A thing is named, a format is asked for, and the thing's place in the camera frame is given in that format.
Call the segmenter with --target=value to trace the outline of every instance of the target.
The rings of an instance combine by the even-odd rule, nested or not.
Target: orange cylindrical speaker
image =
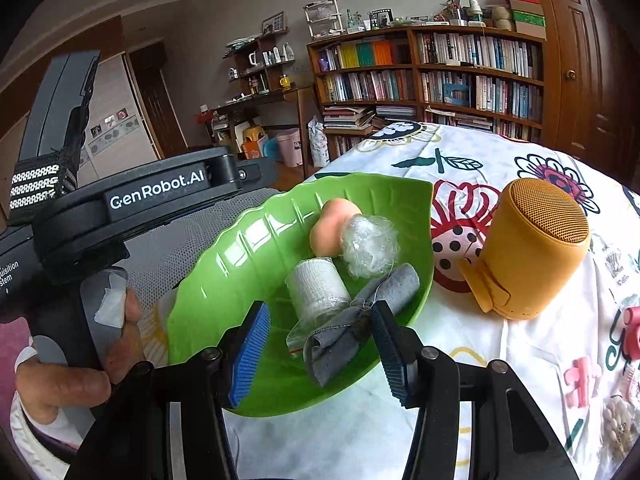
[[[519,178],[500,194],[480,257],[458,265],[484,312],[532,319],[580,265],[589,241],[573,198],[544,180]]]

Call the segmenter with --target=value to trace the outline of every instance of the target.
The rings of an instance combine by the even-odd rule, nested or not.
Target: green leaf-shaped bowl
[[[254,300],[263,300],[270,307],[271,331],[251,391],[237,413],[295,412],[350,386],[379,361],[373,341],[326,388],[316,386],[302,360],[292,359],[287,351],[287,333],[298,320],[285,277],[298,262],[314,257],[308,234],[322,204],[347,198],[364,215],[384,216],[398,230],[399,263],[411,263],[420,276],[420,291],[398,317],[400,323],[410,323],[420,313],[433,279],[432,195],[430,182],[352,173],[299,184],[259,208],[244,211],[202,254],[178,288],[168,319],[170,362],[184,362],[204,347],[217,345],[227,328],[242,323]],[[334,262],[354,296],[366,280],[354,280],[341,258]]]

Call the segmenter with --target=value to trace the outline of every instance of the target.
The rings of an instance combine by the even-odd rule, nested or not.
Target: tablecloth
[[[434,183],[431,238],[434,283],[412,325],[423,343],[455,360],[505,359],[553,427],[582,480],[598,471],[602,403],[623,371],[621,316],[640,291],[640,197],[564,153],[477,130],[396,123],[363,140],[312,178],[382,173]],[[478,257],[500,190],[516,178],[540,178],[584,210],[591,247],[561,293],[537,318],[484,314],[454,264]],[[567,408],[562,374],[589,356],[602,366],[588,408]],[[456,478],[468,476],[470,407],[460,415]],[[240,478],[401,478],[417,410],[390,394],[382,366],[317,406],[251,419],[225,413]]]

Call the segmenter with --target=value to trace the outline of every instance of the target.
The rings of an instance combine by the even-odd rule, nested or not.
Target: pink trash bin
[[[292,128],[284,130],[276,135],[280,153],[284,163],[290,168],[295,168],[302,164],[302,147],[300,145],[300,129]]]

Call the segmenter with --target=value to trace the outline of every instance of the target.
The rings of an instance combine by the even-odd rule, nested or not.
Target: rolled gray cloth
[[[420,288],[420,278],[410,264],[402,264],[381,278],[374,278],[329,322],[306,338],[303,355],[306,370],[314,381],[325,386],[371,336],[370,308],[384,300],[397,316]]]

